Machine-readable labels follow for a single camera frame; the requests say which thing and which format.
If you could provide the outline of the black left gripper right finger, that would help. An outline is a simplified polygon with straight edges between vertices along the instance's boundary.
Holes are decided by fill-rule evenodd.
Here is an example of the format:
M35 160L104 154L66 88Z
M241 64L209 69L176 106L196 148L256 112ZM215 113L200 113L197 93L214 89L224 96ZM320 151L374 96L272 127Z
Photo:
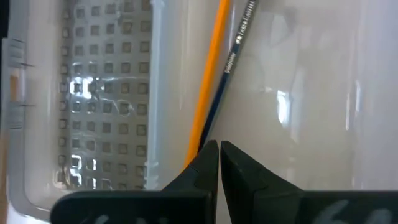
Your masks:
M220 162L232 224L398 224L398 190L302 190L229 141Z

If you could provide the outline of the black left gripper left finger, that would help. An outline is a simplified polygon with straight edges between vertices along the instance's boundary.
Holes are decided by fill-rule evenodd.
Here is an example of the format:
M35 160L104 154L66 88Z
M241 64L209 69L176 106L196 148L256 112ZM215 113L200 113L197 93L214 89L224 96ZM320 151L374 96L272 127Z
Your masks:
M162 190L79 191L59 199L51 224L215 224L219 148L207 142Z

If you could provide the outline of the orange pencil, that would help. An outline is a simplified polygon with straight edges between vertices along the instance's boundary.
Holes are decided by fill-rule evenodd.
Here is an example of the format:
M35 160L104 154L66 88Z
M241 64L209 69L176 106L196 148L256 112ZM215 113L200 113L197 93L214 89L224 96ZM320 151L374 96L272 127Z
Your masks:
M210 93L215 80L215 69L220 56L230 4L231 0L220 0L218 6L182 170L188 167L200 148L201 132L204 129L210 104Z

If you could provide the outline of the dark blue Faber-Castell pencil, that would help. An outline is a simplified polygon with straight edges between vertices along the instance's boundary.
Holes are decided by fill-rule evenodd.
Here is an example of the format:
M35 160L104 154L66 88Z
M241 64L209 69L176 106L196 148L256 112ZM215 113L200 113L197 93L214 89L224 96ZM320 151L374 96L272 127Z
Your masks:
M205 145L206 139L209 136L211 127L216 118L217 111L220 107L221 100L223 99L224 92L227 89L227 84L236 68L236 64L239 60L239 54L241 53L241 50L243 49L244 43L246 41L246 36L250 30L258 3L259 0L248 0L246 7L244 8L242 18L239 22L239 26L233 39L233 44L229 50L228 58L223 69L223 74L216 89L215 96L211 102L210 110L208 116L206 117L203 131L201 132L198 152L202 150Z

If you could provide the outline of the clear plastic pencil case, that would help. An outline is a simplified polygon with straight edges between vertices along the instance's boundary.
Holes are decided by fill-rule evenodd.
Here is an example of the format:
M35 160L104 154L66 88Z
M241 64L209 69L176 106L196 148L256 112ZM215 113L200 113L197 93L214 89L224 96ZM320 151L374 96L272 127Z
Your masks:
M220 0L0 0L0 224L183 169ZM398 190L398 0L256 0L208 135L304 190Z

